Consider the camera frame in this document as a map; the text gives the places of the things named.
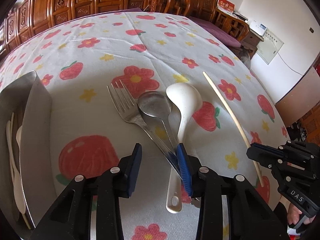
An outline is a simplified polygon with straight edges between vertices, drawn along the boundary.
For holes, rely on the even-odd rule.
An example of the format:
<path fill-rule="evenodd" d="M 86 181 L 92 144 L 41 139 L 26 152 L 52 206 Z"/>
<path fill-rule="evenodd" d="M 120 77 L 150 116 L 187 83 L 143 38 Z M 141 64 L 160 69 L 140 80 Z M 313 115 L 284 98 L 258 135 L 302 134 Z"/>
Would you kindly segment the person's right hand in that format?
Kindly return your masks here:
<path fill-rule="evenodd" d="M 292 203 L 289 204 L 289 209 L 287 212 L 287 221 L 288 224 L 297 224 L 299 222 L 300 215 L 302 214 L 302 211 L 300 211 L 297 207 L 295 207 Z M 313 222 L 315 217 L 308 218 L 304 220 L 304 224 L 310 224 Z"/>

